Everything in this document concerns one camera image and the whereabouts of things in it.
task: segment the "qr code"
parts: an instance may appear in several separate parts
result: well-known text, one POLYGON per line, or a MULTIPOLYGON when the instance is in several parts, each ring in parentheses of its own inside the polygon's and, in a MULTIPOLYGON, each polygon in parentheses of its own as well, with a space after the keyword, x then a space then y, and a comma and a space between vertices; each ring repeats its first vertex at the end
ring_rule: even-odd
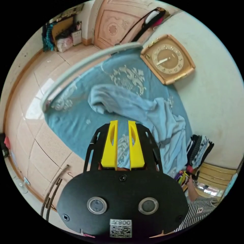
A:
POLYGON ((131 238, 132 226, 110 226, 110 237, 115 238, 131 238))

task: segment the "bed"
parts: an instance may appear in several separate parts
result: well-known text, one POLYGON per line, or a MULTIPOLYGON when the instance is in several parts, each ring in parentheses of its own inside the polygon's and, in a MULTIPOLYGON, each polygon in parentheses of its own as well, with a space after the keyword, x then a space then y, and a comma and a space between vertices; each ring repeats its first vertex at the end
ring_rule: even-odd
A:
MULTIPOLYGON (((99 114, 91 109, 87 99, 91 89, 97 84, 113 84, 151 101, 163 97, 169 103, 172 113, 185 119, 185 143, 189 141, 192 135, 191 126, 175 87, 160 83, 140 58, 141 50, 140 43, 127 43, 102 50, 67 70, 45 93, 41 101, 45 121, 54 133, 81 158, 85 159, 91 137, 96 129, 112 120, 118 120, 118 167, 130 167, 129 119, 114 113, 99 114), (50 99, 75 72, 109 54, 112 54, 111 57, 76 77, 50 99)), ((172 177, 177 173, 175 164, 176 162, 167 172, 172 177)))

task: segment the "white box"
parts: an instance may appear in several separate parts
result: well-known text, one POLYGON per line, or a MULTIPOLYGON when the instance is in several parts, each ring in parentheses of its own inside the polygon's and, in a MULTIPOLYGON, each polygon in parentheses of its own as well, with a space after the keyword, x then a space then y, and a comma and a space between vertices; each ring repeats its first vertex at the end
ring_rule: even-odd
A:
POLYGON ((76 32, 73 32, 71 34, 72 38, 73 38, 73 46, 80 44, 82 42, 82 32, 81 30, 78 30, 76 32))

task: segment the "wooden door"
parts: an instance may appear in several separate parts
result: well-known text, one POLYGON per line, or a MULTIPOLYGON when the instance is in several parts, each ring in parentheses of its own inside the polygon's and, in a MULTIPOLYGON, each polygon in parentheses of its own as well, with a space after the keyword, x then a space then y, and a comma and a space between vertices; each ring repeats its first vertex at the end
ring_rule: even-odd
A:
MULTIPOLYGON (((154 0, 104 0, 97 15, 94 45, 105 49, 119 43, 128 30, 144 15, 158 7, 154 0)), ((122 43, 132 40, 141 29, 143 20, 140 21, 127 35, 122 43)), ((148 30, 141 36, 143 41, 152 33, 148 30)))

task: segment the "striped shirt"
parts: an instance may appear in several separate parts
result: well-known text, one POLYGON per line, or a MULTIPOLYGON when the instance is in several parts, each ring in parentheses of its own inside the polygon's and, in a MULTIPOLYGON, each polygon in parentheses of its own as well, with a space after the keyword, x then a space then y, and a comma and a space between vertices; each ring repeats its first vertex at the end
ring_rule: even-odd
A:
POLYGON ((197 198, 193 202, 189 202, 189 211, 183 220, 183 222, 180 224, 180 226, 174 231, 180 231, 182 229, 185 229, 200 220, 204 219, 207 217, 214 209, 216 206, 214 206, 214 203, 217 203, 218 200, 214 197, 211 198, 197 198))

